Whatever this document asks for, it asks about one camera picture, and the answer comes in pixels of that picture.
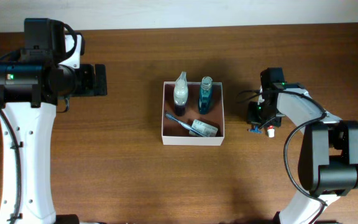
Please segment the blue white toothbrush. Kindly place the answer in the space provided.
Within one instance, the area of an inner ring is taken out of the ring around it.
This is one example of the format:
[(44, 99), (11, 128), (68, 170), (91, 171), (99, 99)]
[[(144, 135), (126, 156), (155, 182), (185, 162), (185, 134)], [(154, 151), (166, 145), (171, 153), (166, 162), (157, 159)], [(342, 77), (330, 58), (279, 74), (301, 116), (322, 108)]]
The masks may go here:
[(185, 129), (192, 131), (193, 133), (195, 133), (198, 136), (201, 137), (206, 137), (205, 134), (203, 134), (202, 132), (196, 130), (195, 128), (192, 128), (189, 124), (184, 123), (182, 121), (180, 121), (179, 119), (177, 119), (176, 117), (174, 117), (174, 115), (170, 114), (170, 113), (165, 113), (164, 116), (172, 121), (176, 121), (178, 124), (180, 124), (182, 127), (184, 127)]

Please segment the purple spray bottle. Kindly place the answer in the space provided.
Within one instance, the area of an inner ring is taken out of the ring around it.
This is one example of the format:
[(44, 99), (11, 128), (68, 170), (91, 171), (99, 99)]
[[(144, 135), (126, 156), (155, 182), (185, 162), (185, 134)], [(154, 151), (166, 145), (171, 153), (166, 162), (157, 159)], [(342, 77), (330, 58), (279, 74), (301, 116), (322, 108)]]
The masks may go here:
[(180, 76), (175, 81), (173, 91), (174, 112), (177, 116), (185, 114), (185, 108), (188, 101), (188, 84), (186, 80), (186, 72), (181, 72)]

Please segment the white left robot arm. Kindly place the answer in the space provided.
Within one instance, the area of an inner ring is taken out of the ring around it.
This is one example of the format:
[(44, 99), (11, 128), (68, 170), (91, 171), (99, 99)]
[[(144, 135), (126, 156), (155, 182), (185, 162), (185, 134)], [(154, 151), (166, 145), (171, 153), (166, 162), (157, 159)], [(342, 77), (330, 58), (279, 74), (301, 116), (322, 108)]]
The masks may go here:
[(0, 223), (78, 223), (53, 205), (53, 123), (59, 100), (107, 95), (106, 67), (80, 62), (84, 38), (61, 21), (27, 18), (24, 34), (24, 47), (0, 58)]

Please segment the green white soap box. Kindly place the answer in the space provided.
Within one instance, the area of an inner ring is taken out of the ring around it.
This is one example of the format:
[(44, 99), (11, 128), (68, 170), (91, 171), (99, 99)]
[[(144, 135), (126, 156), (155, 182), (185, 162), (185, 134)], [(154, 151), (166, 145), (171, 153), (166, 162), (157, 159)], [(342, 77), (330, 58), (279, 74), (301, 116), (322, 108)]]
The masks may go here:
[(216, 137), (218, 132), (218, 128), (197, 119), (193, 121), (191, 127), (206, 137)]

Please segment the Colgate toothpaste tube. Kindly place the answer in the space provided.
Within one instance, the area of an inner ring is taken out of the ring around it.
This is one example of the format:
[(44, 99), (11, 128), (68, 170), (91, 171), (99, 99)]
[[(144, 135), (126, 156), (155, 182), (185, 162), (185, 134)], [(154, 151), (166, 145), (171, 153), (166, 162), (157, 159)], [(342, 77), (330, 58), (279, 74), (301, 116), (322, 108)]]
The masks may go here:
[(268, 134), (269, 138), (274, 138), (275, 137), (275, 129), (274, 129), (274, 127), (272, 125), (270, 125), (267, 128), (267, 134)]

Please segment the blue disposable razor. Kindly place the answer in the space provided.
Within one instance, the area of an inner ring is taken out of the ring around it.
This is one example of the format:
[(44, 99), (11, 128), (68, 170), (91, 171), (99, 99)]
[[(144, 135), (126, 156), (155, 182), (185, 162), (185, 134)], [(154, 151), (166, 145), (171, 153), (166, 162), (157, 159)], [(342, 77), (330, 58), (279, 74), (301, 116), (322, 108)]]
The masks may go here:
[(248, 129), (248, 132), (250, 133), (257, 133), (257, 134), (261, 134), (262, 131), (259, 129), (258, 126), (254, 126), (252, 125), (250, 129)]

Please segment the teal mouthwash bottle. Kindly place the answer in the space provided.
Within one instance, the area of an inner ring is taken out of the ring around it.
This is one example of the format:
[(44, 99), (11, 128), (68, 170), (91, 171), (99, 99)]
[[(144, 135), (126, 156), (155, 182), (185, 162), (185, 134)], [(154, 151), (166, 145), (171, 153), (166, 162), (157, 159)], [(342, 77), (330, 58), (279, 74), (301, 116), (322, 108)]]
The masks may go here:
[(211, 77), (203, 77), (200, 84), (198, 111), (200, 114), (207, 114), (211, 104), (213, 94), (213, 79)]

